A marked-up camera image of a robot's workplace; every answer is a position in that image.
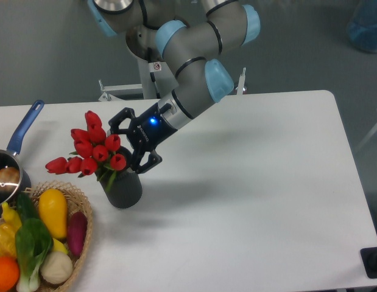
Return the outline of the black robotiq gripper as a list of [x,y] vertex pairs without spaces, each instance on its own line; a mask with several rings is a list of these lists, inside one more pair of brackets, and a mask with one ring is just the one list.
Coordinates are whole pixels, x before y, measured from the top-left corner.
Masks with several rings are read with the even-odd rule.
[[[128,163],[127,170],[137,174],[143,174],[163,161],[163,158],[155,151],[156,147],[177,129],[170,126],[163,114],[172,109],[172,105],[166,104],[161,108],[155,103],[138,117],[133,108],[125,107],[108,124],[109,135],[126,135],[133,153]],[[129,119],[127,128],[121,128],[121,124]]]

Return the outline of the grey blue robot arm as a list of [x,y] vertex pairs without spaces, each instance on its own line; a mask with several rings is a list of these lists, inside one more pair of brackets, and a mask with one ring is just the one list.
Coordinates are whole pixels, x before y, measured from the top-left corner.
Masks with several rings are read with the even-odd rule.
[[109,36],[138,32],[143,59],[166,63],[177,86],[141,115],[125,108],[110,121],[113,134],[132,146],[128,165],[145,173],[162,160],[156,147],[232,92],[234,83],[218,61],[222,53],[253,41],[258,12],[239,1],[203,1],[206,21],[189,26],[177,18],[174,1],[88,1]]

